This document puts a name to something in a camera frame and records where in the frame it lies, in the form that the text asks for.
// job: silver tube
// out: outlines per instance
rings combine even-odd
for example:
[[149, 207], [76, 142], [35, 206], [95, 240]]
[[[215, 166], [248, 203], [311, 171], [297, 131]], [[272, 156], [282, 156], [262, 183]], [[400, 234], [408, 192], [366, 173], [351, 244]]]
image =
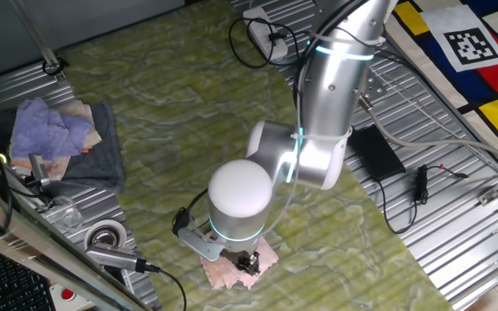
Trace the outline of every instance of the silver tube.
[[[28, 31], [30, 37], [34, 41], [35, 45], [41, 52], [43, 59], [48, 63], [47, 72], [51, 73], [57, 68], [59, 68], [60, 64], [57, 60], [57, 57], [53, 53], [53, 50], [49, 46], [48, 42], [43, 37], [40, 28], [35, 23], [34, 17], [30, 14], [26, 4], [23, 0], [9, 0], [10, 4], [15, 9], [18, 18], [21, 20], [22, 25]], [[58, 82], [66, 81], [65, 75], [63, 72], [58, 73], [55, 78], [57, 78]]]

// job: power strip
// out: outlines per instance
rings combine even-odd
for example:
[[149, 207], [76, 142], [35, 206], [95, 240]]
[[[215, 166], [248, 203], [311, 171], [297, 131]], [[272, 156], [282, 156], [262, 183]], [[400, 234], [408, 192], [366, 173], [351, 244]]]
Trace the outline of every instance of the power strip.
[[[267, 22], [270, 22], [270, 18], [263, 10], [263, 8], [256, 8], [252, 10], [247, 10], [243, 12], [243, 17], [245, 18], [262, 18]], [[276, 33], [276, 27], [272, 27], [272, 33]], [[253, 39], [259, 45], [260, 51], [268, 57], [270, 55], [270, 50], [272, 48], [272, 42], [268, 35], [271, 33], [268, 25], [260, 23], [260, 22], [252, 22], [249, 26], [249, 31]], [[277, 39], [274, 41], [274, 49], [272, 51], [271, 60], [277, 60], [287, 55], [287, 45], [285, 44], [284, 39]]]

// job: keyboard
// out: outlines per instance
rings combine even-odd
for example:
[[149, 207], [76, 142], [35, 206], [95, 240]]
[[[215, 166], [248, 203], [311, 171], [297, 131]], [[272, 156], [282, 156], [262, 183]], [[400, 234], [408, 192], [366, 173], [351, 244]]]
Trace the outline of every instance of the keyboard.
[[48, 280], [0, 254], [0, 311], [55, 311]]

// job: green marbled tabletop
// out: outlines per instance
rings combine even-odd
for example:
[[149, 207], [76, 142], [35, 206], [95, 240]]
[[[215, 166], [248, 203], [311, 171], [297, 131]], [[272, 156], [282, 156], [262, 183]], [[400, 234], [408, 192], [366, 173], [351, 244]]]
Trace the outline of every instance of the green marbled tabletop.
[[[236, 17], [227, 0], [207, 0], [63, 54], [77, 98], [106, 99], [114, 110], [127, 175], [118, 200], [139, 249], [178, 276], [188, 310], [449, 310], [347, 168], [329, 191], [298, 188], [266, 237], [279, 263], [251, 290], [211, 290], [170, 221], [220, 165], [244, 156], [259, 120], [295, 121], [277, 69], [251, 70], [234, 59], [227, 32]], [[259, 61], [244, 29], [234, 35], [241, 55]], [[289, 191], [279, 188], [271, 222]], [[165, 311], [181, 310], [174, 283], [159, 275], [152, 282]]]

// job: gray cable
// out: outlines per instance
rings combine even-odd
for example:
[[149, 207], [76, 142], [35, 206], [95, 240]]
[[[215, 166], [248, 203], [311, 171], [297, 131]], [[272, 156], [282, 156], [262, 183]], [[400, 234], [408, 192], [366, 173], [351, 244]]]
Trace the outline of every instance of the gray cable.
[[430, 147], [430, 146], [441, 146], [441, 145], [446, 145], [446, 144], [463, 144], [463, 145], [469, 145], [469, 146], [474, 146], [477, 148], [481, 148], [484, 150], [487, 150], [494, 155], [498, 156], [498, 150], [490, 147], [486, 144], [479, 143], [479, 142], [473, 142], [469, 141], [466, 139], [446, 139], [446, 140], [441, 140], [441, 141], [434, 141], [434, 142], [420, 142], [420, 143], [410, 143], [410, 142], [405, 142], [397, 137], [389, 134], [389, 132], [386, 130], [386, 128], [381, 125], [380, 120], [378, 119], [378, 116], [376, 116], [376, 113], [374, 112], [374, 109], [371, 109], [368, 111], [368, 114], [370, 114], [370, 117], [372, 118], [373, 122], [376, 123], [376, 126], [378, 127], [378, 130], [387, 137], [388, 140], [390, 140], [393, 143], [397, 143], [398, 145], [405, 146], [405, 147], [413, 147], [413, 148], [423, 148], [423, 147]]

